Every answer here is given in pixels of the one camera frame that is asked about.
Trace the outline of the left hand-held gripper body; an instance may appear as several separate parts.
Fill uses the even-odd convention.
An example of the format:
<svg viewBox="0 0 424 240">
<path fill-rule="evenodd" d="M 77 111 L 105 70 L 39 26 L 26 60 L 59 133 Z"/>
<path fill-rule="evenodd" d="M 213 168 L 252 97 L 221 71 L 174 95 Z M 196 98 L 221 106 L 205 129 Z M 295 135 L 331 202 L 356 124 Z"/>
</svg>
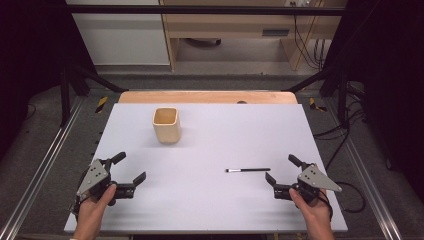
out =
<svg viewBox="0 0 424 240">
<path fill-rule="evenodd" d="M 114 182 L 111 180 L 110 169 L 111 166 L 117 164 L 121 159 L 95 159 L 83 175 L 80 186 L 77 190 L 76 196 L 79 202 L 92 197 L 99 200 L 108 187 Z M 116 192 L 114 199 L 130 199 L 134 197 L 135 184 L 118 184 L 116 185 Z"/>
</svg>

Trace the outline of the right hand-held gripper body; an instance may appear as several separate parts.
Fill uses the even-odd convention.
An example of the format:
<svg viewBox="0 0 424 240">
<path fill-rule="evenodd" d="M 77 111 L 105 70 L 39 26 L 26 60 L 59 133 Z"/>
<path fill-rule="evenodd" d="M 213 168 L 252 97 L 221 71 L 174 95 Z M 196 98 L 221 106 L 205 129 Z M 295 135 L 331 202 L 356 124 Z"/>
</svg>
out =
<svg viewBox="0 0 424 240">
<path fill-rule="evenodd" d="M 322 173 L 314 164 L 303 164 L 302 172 L 297 177 L 297 182 L 291 185 L 278 184 L 273 180 L 275 199 L 290 200 L 289 190 L 296 190 L 306 203 L 311 203 L 320 196 L 320 190 L 341 192 L 342 188 Z"/>
</svg>

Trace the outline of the black pen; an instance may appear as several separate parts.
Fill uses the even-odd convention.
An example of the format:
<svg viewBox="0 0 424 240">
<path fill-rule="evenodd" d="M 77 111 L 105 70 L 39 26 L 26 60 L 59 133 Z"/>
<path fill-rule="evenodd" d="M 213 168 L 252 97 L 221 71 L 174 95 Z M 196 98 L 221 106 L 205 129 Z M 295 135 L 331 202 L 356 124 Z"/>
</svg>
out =
<svg viewBox="0 0 424 240">
<path fill-rule="evenodd" d="M 239 168 L 239 169 L 225 169 L 226 173 L 235 173 L 235 172 L 268 172 L 271 171 L 271 168 Z"/>
</svg>

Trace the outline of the beige square cup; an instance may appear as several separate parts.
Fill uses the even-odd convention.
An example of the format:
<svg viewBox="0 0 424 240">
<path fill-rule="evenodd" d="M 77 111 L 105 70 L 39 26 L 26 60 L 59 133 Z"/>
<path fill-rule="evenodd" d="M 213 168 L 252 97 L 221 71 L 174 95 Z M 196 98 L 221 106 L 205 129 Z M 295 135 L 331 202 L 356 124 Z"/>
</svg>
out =
<svg viewBox="0 0 424 240">
<path fill-rule="evenodd" d="M 174 144 L 181 138 L 179 112 L 176 108 L 157 108 L 152 121 L 158 141 L 162 144 Z"/>
</svg>

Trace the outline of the person's right hand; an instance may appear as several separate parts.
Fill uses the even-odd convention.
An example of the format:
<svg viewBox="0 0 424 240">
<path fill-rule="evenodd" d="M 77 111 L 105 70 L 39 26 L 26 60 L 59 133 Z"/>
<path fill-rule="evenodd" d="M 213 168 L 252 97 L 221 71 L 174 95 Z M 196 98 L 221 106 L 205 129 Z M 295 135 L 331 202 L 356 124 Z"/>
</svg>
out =
<svg viewBox="0 0 424 240">
<path fill-rule="evenodd" d="M 296 207 L 301 211 L 309 230 L 312 230 L 313 228 L 318 230 L 331 228 L 330 211 L 329 207 L 325 203 L 318 200 L 316 203 L 308 204 L 293 188 L 289 190 L 289 194 Z"/>
</svg>

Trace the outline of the person's left hand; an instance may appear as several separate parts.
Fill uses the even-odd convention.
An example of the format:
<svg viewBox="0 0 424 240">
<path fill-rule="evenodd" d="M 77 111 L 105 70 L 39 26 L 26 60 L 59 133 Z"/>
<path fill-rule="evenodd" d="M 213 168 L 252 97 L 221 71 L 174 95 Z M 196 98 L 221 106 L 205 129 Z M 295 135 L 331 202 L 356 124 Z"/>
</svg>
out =
<svg viewBox="0 0 424 240">
<path fill-rule="evenodd" d="M 116 192 L 116 185 L 110 185 L 98 201 L 85 200 L 80 205 L 78 224 L 82 226 L 100 226 L 109 202 Z"/>
</svg>

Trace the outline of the yellow black tape marker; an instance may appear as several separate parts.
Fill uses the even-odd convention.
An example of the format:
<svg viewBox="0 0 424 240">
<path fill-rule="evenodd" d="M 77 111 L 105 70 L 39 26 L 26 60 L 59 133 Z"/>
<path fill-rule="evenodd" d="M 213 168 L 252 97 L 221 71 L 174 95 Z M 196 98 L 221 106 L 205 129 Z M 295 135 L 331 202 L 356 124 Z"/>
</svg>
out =
<svg viewBox="0 0 424 240">
<path fill-rule="evenodd" d="M 102 96 L 98 102 L 98 105 L 95 109 L 95 113 L 101 113 L 106 102 L 107 102 L 108 97 L 107 96 Z"/>
<path fill-rule="evenodd" d="M 327 112 L 327 108 L 318 106 L 315 103 L 314 98 L 309 98 L 309 106 L 310 106 L 310 109 L 312 109 L 312 110 L 317 110 L 317 111 L 320 111 L 320 112 Z"/>
</svg>

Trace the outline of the white board sheet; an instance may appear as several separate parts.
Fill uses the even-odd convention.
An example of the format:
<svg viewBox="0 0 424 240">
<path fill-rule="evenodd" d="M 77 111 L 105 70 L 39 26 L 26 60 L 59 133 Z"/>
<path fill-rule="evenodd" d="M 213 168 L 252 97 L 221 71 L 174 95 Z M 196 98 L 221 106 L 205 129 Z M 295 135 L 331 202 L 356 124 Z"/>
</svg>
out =
<svg viewBox="0 0 424 240">
<path fill-rule="evenodd" d="M 297 232 L 300 211 L 274 198 L 266 172 L 226 173 L 225 169 L 271 168 L 278 183 L 296 182 L 300 168 L 322 162 L 304 109 L 299 104 L 179 104 L 181 138 L 158 142 L 154 104 L 113 107 L 96 157 L 126 158 L 111 169 L 127 183 L 146 180 L 134 197 L 107 208 L 102 231 L 129 234 L 213 234 Z"/>
</svg>

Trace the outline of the wooden table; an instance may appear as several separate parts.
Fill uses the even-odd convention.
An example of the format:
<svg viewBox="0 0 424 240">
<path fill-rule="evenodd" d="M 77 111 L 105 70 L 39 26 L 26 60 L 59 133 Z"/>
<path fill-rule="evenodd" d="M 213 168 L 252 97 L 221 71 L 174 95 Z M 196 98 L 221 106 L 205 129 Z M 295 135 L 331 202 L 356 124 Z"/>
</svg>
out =
<svg viewBox="0 0 424 240">
<path fill-rule="evenodd" d="M 127 91 L 119 103 L 297 104 L 296 96 L 281 91 Z"/>
</svg>

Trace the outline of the white cabinet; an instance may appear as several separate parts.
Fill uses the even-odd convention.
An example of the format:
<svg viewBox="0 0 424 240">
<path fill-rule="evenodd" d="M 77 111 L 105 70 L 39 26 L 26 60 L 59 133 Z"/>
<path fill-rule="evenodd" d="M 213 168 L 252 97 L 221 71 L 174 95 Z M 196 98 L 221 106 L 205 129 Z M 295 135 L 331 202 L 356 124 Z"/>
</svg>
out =
<svg viewBox="0 0 424 240">
<path fill-rule="evenodd" d="M 169 65 L 160 14 L 73 14 L 96 66 Z"/>
</svg>

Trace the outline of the black curtain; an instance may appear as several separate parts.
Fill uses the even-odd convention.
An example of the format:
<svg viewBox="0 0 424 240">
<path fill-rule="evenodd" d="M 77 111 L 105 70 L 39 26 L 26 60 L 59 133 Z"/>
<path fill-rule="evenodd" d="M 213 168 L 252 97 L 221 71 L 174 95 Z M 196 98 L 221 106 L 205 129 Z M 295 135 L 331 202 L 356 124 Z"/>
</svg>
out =
<svg viewBox="0 0 424 240">
<path fill-rule="evenodd" d="M 424 201 L 424 0 L 347 0 L 328 63 L 353 35 L 348 78 L 392 164 Z"/>
<path fill-rule="evenodd" d="M 29 100 L 60 84 L 68 65 L 95 67 L 66 0 L 0 0 L 0 160 Z"/>
</svg>

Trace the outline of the light wooden desk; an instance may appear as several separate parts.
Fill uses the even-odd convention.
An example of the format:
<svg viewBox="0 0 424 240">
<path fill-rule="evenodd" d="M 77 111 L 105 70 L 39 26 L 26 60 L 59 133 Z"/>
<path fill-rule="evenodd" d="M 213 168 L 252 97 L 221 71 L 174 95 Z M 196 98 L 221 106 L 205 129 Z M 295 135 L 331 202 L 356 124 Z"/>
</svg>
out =
<svg viewBox="0 0 424 240">
<path fill-rule="evenodd" d="M 343 8 L 348 0 L 312 0 L 312 6 Z M 159 0 L 162 6 L 262 6 L 297 7 L 295 0 Z M 306 56 L 306 46 L 313 39 L 330 41 L 338 28 L 339 16 L 292 15 L 209 15 L 165 14 L 167 37 L 175 39 L 277 38 L 288 62 L 298 70 Z"/>
</svg>

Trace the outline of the aluminium floor rail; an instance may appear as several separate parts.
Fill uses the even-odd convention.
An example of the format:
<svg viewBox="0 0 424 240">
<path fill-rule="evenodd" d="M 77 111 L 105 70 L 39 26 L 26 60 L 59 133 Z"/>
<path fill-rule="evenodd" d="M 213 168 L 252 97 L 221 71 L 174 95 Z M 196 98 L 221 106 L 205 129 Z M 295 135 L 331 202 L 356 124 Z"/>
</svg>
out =
<svg viewBox="0 0 424 240">
<path fill-rule="evenodd" d="M 377 186 L 375 185 L 370 173 L 367 171 L 358 150 L 356 149 L 349 134 L 345 135 L 346 140 L 343 144 L 348 159 L 356 173 L 358 181 L 363 189 L 368 205 L 371 207 L 378 225 L 386 240 L 403 240 L 402 235 L 392 218 Z"/>
<path fill-rule="evenodd" d="M 57 131 L 23 196 L 19 200 L 6 224 L 0 230 L 0 240 L 14 240 L 14 238 L 17 236 L 17 233 L 22 226 L 22 223 L 25 220 L 30 208 L 32 207 L 38 193 L 40 192 L 40 189 L 47 175 L 49 174 L 52 165 L 56 161 L 57 155 L 59 154 L 84 101 L 84 97 L 77 96 L 75 98 L 68 119 Z"/>
</svg>

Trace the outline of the black frame stand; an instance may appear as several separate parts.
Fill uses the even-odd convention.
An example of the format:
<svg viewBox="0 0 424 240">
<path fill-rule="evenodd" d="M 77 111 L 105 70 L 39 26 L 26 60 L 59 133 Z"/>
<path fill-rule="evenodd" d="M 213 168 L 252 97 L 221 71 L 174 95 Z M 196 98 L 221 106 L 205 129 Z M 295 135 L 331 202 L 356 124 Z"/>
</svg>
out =
<svg viewBox="0 0 424 240">
<path fill-rule="evenodd" d="M 303 80 L 302 82 L 292 87 L 289 87 L 288 89 L 283 89 L 283 92 L 296 93 L 318 80 L 324 81 L 319 90 L 321 96 L 330 97 L 335 90 L 338 90 L 337 119 L 341 126 L 347 129 L 348 117 L 346 97 L 348 77 L 346 71 L 341 66 L 332 64 L 329 67 L 326 67 L 323 70 L 319 71 L 318 73 L 308 77 L 306 80 Z"/>
<path fill-rule="evenodd" d="M 100 77 L 97 73 L 89 71 L 79 65 L 67 65 L 60 73 L 60 94 L 62 107 L 61 127 L 63 127 L 71 117 L 70 90 L 72 87 L 78 96 L 87 96 L 90 88 L 86 79 L 91 79 L 115 93 L 126 92 L 125 88 L 119 87 L 108 80 Z"/>
</svg>

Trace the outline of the black frame crossbar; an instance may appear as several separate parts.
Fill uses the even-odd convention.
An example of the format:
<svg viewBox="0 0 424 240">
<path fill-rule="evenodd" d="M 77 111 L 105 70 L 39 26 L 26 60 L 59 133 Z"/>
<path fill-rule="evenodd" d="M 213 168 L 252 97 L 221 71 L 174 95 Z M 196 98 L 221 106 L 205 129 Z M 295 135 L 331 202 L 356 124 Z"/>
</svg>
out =
<svg viewBox="0 0 424 240">
<path fill-rule="evenodd" d="M 209 15 L 297 15 L 343 16 L 344 8 L 191 6 L 191 5 L 67 5 L 71 13 L 89 14 L 209 14 Z"/>
</svg>

